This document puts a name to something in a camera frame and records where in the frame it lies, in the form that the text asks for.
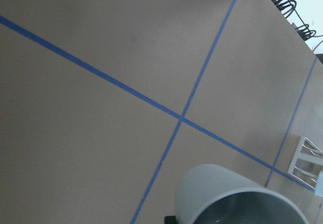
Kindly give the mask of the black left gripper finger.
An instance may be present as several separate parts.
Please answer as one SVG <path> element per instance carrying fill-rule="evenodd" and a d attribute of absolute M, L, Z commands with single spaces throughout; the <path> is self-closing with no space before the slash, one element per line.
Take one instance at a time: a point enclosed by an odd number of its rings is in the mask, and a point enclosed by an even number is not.
<path fill-rule="evenodd" d="M 176 216 L 165 216 L 164 218 L 164 224 L 177 224 L 177 218 Z"/>

